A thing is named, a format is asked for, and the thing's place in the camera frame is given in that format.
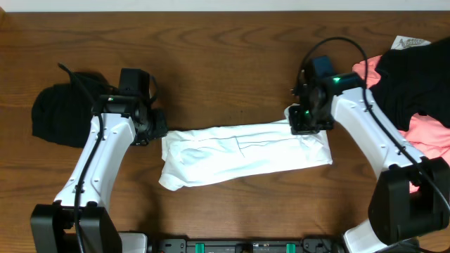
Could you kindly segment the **white t-shirt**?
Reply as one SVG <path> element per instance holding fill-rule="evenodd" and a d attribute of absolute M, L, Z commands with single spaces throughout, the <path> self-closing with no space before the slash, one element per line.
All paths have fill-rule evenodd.
<path fill-rule="evenodd" d="M 169 131 L 162 139 L 162 159 L 159 183 L 171 191 L 333 162 L 325 131 L 294 135 L 287 118 Z"/>

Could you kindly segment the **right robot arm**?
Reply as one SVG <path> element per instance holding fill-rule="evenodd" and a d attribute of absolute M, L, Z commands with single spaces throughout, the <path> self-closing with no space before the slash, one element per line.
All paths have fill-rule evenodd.
<path fill-rule="evenodd" d="M 339 123 L 354 139 L 377 178 L 368 218 L 343 235 L 346 252 L 420 250 L 412 241 L 449 226 L 449 165 L 428 159 L 405 141 L 356 73 L 301 72 L 289 109 L 296 135 Z"/>

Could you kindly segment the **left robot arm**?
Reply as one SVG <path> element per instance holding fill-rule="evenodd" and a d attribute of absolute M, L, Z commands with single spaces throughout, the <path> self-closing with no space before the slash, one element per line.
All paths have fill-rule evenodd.
<path fill-rule="evenodd" d="M 120 165 L 131 145 L 167 134 L 156 96 L 102 95 L 92 108 L 88 140 L 63 189 L 30 219 L 37 252 L 149 252 L 148 236 L 119 232 L 109 215 Z"/>

